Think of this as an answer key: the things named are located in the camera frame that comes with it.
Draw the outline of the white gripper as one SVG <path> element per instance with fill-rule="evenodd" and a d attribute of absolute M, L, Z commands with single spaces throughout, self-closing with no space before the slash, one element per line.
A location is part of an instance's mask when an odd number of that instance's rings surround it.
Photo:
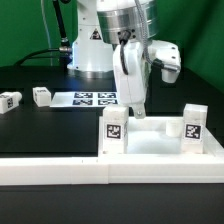
<path fill-rule="evenodd" d="M 149 70 L 142 58 L 143 46 L 140 42 L 128 42 L 124 46 L 125 65 L 128 74 L 122 69 L 120 59 L 121 46 L 113 53 L 113 71 L 119 104 L 132 105 L 134 117 L 144 119 L 145 99 L 148 86 Z"/>

